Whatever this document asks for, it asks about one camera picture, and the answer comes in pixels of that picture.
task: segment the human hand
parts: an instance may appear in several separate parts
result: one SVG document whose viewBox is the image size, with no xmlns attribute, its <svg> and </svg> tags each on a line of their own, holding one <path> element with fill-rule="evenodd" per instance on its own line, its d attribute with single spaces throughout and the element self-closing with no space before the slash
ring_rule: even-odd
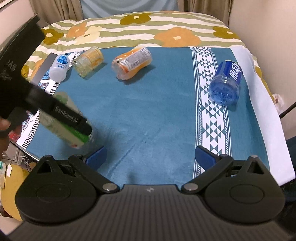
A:
<svg viewBox="0 0 296 241">
<path fill-rule="evenodd" d="M 0 131 L 5 131 L 10 127 L 10 121 L 8 121 L 7 119 L 3 119 L 0 117 Z M 22 126 L 17 126 L 16 129 L 14 130 L 14 132 L 17 135 L 20 135 L 22 132 Z M 9 137 L 2 137 L 0 138 L 0 154 L 2 154 L 4 151 L 7 150 L 9 145 Z"/>
</svg>

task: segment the light blue curtain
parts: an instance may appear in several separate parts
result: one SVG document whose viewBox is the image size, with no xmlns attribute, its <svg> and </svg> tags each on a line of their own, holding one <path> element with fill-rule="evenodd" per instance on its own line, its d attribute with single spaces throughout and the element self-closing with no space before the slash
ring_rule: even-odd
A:
<svg viewBox="0 0 296 241">
<path fill-rule="evenodd" d="M 81 0 L 81 6 L 84 18 L 142 11 L 178 11 L 177 0 Z"/>
</svg>

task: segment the yellow chair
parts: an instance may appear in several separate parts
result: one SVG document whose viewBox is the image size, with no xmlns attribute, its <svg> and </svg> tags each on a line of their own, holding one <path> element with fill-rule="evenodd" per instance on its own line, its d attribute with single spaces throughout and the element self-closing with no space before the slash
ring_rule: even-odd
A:
<svg viewBox="0 0 296 241">
<path fill-rule="evenodd" d="M 1 189 L 1 203 L 4 210 L 15 219 L 22 221 L 19 211 L 15 205 L 15 194 L 20 185 L 29 175 L 29 172 L 18 165 L 13 165 L 10 177 L 5 177 L 5 187 Z"/>
</svg>

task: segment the orange plastic bottle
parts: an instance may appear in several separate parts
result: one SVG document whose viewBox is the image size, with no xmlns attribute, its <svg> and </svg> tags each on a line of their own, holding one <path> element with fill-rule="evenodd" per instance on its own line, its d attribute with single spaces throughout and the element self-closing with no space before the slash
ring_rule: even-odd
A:
<svg viewBox="0 0 296 241">
<path fill-rule="evenodd" d="M 112 61 L 112 68 L 120 80 L 132 78 L 140 69 L 152 61 L 150 51 L 146 47 L 137 46 L 132 50 L 117 56 Z"/>
</svg>

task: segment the ribbed black surface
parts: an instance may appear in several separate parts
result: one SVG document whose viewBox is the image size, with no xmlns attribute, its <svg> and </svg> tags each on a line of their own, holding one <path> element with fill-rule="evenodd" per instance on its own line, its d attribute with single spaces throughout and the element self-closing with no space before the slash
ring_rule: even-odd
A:
<svg viewBox="0 0 296 241">
<path fill-rule="evenodd" d="M 275 222 L 240 226 L 212 215 L 198 196 L 176 186 L 125 185 L 103 195 L 92 212 L 68 224 L 22 224 L 9 238 L 15 241 L 288 241 Z"/>
</svg>

